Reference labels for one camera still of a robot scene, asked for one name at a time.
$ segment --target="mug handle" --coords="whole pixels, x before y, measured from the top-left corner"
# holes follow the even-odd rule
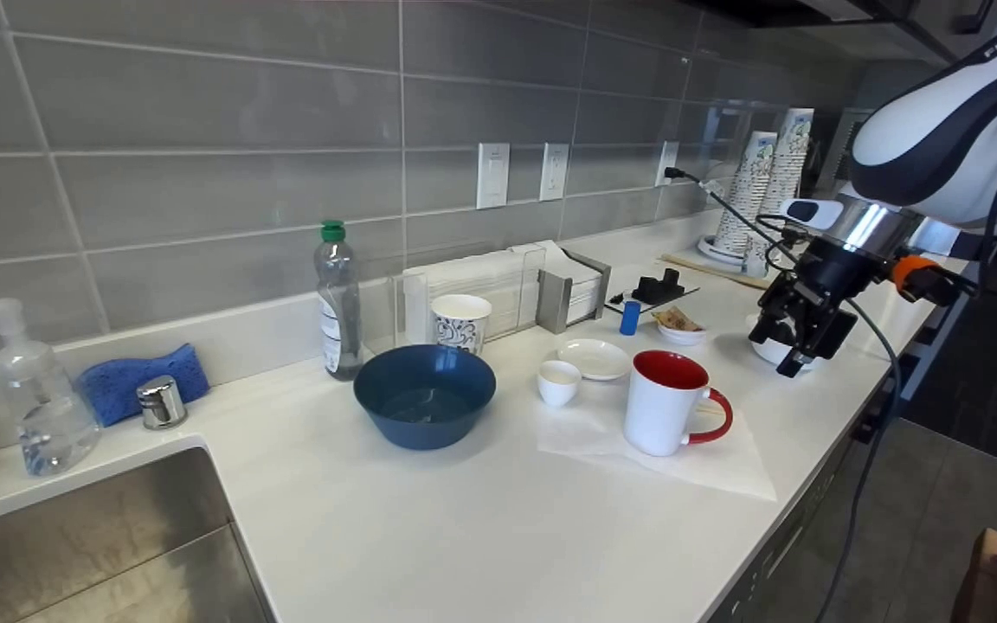
[[[688,434],[682,444],[715,444],[731,434],[734,405],[717,386],[711,386],[711,400],[717,400],[729,417],[717,428]]]

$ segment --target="white cup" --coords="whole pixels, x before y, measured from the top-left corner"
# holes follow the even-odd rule
[[[706,434],[688,434],[688,417],[701,400],[715,400],[724,423]],[[646,351],[634,357],[629,399],[627,399],[627,439],[655,457],[678,453],[685,444],[715,444],[734,426],[731,400],[711,386],[711,374],[667,351]]]
[[[493,301],[474,294],[432,296],[432,342],[477,353],[489,339]]]
[[[543,405],[562,407],[576,399],[582,370],[567,360],[543,360],[538,370],[538,393]]]

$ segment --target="plastic bottle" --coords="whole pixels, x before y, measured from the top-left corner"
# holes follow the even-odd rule
[[[0,386],[20,417],[25,470],[44,477],[79,462],[97,445],[100,426],[55,353],[25,331],[13,296],[0,296],[0,339]]]
[[[314,249],[321,366],[339,381],[359,370],[359,292],[355,267],[356,252],[348,246],[348,225],[321,220],[321,246]]]

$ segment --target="spray bottle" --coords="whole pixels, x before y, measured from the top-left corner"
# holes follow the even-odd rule
[[[25,470],[60,473],[79,462],[100,436],[55,353],[25,331],[20,301],[0,296],[0,386],[18,423]]]

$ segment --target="blue bowl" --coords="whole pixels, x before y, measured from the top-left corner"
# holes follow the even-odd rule
[[[467,351],[399,347],[359,366],[355,393],[396,445],[438,449],[482,417],[495,370]]]

